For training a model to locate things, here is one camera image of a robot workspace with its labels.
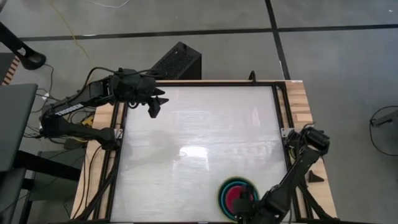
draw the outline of black metal frame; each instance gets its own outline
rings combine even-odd
[[[293,117],[292,117],[292,113],[290,110],[289,99],[287,96],[285,82],[257,82],[254,73],[253,73],[253,75],[251,74],[251,77],[252,77],[251,82],[228,82],[228,81],[226,81],[226,82],[212,82],[212,81],[190,82],[190,81],[187,81],[187,82],[158,83],[158,86],[159,87],[163,87],[163,86],[180,86],[180,87],[184,87],[184,86],[269,86],[272,88],[272,94],[274,95],[275,112],[277,114],[279,128],[284,128],[284,122],[283,122],[282,112],[280,109],[280,103],[279,103],[279,97],[278,97],[278,91],[277,91],[278,89],[280,89],[282,92],[282,97],[284,99],[284,106],[285,106],[285,110],[286,110],[288,124],[289,124],[290,128],[293,128],[294,127]],[[116,118],[118,115],[118,111],[119,111],[119,106],[117,105],[114,107],[114,110],[113,110],[112,122],[111,122],[112,127],[114,127],[116,125]],[[123,109],[123,116],[122,116],[122,122],[121,122],[122,129],[124,129],[124,127],[125,127],[126,117],[127,117],[127,106],[125,106]],[[289,169],[291,166],[289,152],[287,149],[283,148],[283,150],[284,150],[284,157],[285,157],[285,161],[286,161],[286,167],[287,167],[287,169]],[[114,162],[116,163],[116,169],[118,169],[118,167],[119,167],[120,155],[121,155],[121,152],[117,152],[115,155],[115,158],[114,158],[115,159]],[[110,153],[106,154],[106,156],[104,158],[103,172],[101,173],[101,180],[104,179],[104,177],[102,178],[102,176],[105,174],[105,171],[108,169],[109,157],[110,157]],[[116,178],[113,180],[113,182],[109,186],[108,203],[106,205],[106,214],[105,214],[106,220],[110,220],[110,218],[111,218],[117,176],[118,175],[116,172]],[[296,192],[294,192],[294,195],[292,198],[293,198],[293,207],[294,207],[295,217],[296,217],[296,219],[300,219],[300,218],[302,218],[302,216],[300,214],[299,203],[297,200]],[[311,209],[305,199],[304,199],[304,202],[305,202],[305,206],[306,206],[307,215],[310,215]],[[101,206],[101,204],[99,203],[94,212],[93,219],[99,218],[98,215],[99,215],[100,206]],[[224,222],[209,222],[209,223],[220,224],[220,223],[224,223]]]

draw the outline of red disc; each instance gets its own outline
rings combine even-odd
[[[233,201],[241,196],[242,186],[231,187],[225,195],[226,208],[234,214]]]

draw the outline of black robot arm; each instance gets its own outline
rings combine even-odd
[[[240,223],[280,223],[290,210],[292,194],[300,181],[311,165],[328,152],[329,137],[309,127],[303,129],[300,134],[292,130],[284,144],[287,147],[299,147],[299,157],[280,184],[267,191],[260,201],[251,201],[249,198],[251,189],[246,189],[240,198],[233,202]]]
[[[163,95],[164,91],[155,86],[156,81],[152,77],[140,75],[135,70],[119,69],[113,75],[91,82],[76,95],[45,106],[40,117],[40,135],[45,138],[73,136],[87,140],[95,139],[103,149],[115,150],[119,146],[114,129],[94,129],[69,123],[63,116],[87,106],[97,107],[107,103],[114,105],[124,102],[131,108],[136,108],[139,104],[148,104],[149,115],[156,118],[161,104],[168,99],[159,98],[158,95]]]

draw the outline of black speaker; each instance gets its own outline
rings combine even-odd
[[[201,80],[201,53],[182,42],[172,47],[153,67],[157,80]]]

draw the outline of gray floor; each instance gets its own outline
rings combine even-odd
[[[118,5],[124,1],[102,0]],[[175,30],[270,28],[264,1],[130,0],[120,9],[95,6],[84,0],[55,1],[78,35]],[[398,23],[393,0],[326,1],[272,0],[279,27],[352,26]],[[46,0],[9,0],[0,13],[20,37],[69,35]],[[398,105],[398,30],[346,30],[280,33],[290,76],[304,80],[317,127],[331,137],[325,157],[338,216],[343,220],[396,223],[398,220],[397,159],[377,152],[369,139],[368,121],[378,109]],[[255,70],[261,79],[283,79],[271,33],[140,37],[80,41],[95,65],[144,69],[152,66],[178,41],[203,54],[204,79],[246,79]],[[52,94],[70,95],[79,89],[92,67],[73,41],[28,42],[55,67]],[[0,46],[0,52],[8,49]],[[26,71],[12,81],[49,87],[47,67]],[[101,78],[106,73],[96,73]],[[36,99],[35,108],[43,100]],[[38,125],[38,114],[29,123]],[[382,150],[398,154],[396,131],[375,129]],[[23,150],[58,150],[45,141],[24,140]],[[65,221],[62,206],[57,210]],[[47,205],[35,207],[30,223],[42,222]]]

